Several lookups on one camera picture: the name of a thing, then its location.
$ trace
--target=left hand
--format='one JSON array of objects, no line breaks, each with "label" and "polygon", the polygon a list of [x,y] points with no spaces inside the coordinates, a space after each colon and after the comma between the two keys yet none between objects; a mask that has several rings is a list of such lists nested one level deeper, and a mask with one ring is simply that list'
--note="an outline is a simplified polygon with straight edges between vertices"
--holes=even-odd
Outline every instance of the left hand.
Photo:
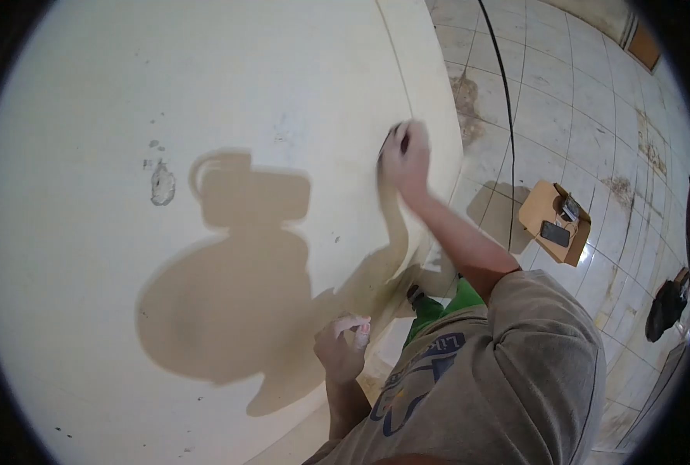
[{"label": "left hand", "polygon": [[[314,354],[331,380],[340,384],[349,382],[363,371],[370,321],[368,316],[348,315],[332,321],[314,335]],[[355,330],[351,345],[345,340],[346,330]]]}]

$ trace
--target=right hand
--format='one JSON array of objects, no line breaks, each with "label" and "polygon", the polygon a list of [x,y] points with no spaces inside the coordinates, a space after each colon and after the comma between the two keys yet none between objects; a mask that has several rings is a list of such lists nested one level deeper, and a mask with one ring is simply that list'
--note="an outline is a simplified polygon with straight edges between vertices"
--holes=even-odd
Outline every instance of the right hand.
[{"label": "right hand", "polygon": [[[409,144],[402,153],[405,136]],[[384,143],[381,151],[384,175],[407,204],[428,193],[430,155],[428,129],[423,121],[403,121],[392,129]]]},{"label": "right hand", "polygon": [[[370,321],[368,316],[347,315],[330,322],[314,336],[314,354],[322,362],[327,377],[345,383],[361,374],[371,333]],[[347,330],[355,331],[350,345],[345,340]]]}]

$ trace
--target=cardboard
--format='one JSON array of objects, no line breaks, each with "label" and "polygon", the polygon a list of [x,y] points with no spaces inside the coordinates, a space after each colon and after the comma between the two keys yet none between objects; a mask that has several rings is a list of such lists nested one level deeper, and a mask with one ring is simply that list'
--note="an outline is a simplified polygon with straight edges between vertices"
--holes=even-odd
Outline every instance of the cardboard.
[{"label": "cardboard", "polygon": [[[585,248],[585,241],[591,234],[591,217],[580,207],[580,217],[573,221],[565,221],[559,216],[562,200],[568,196],[561,185],[548,181],[539,181],[529,193],[528,198],[518,211],[518,221],[534,236],[534,239],[547,254],[551,255],[558,264],[577,266],[578,260]],[[541,236],[544,220],[554,223],[570,231],[570,244],[562,247]]]}]

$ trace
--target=wooden panel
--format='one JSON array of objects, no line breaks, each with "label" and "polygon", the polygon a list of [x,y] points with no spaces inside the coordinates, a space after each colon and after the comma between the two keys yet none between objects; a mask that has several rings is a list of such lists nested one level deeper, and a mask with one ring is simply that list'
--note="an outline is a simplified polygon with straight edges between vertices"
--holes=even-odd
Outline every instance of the wooden panel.
[{"label": "wooden panel", "polygon": [[642,23],[637,24],[627,50],[651,71],[655,68],[657,59],[661,57],[660,48]]}]

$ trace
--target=shirt logo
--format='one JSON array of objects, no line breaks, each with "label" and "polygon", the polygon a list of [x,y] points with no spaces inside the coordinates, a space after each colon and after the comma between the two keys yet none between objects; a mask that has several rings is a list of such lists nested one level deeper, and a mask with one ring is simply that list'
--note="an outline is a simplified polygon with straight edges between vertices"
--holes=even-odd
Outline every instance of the shirt logo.
[{"label": "shirt logo", "polygon": [[[406,367],[389,376],[369,416],[371,421],[384,420],[384,436],[389,437],[397,433],[407,424],[417,405],[430,393],[440,377],[452,367],[456,352],[465,343],[466,340],[461,332],[451,332],[438,336],[424,351],[415,355]],[[407,402],[403,381],[411,374],[425,370],[432,372],[433,385],[429,386],[424,393]],[[393,427],[395,407],[397,412],[401,412],[399,415],[402,416],[402,422],[396,428]]]}]

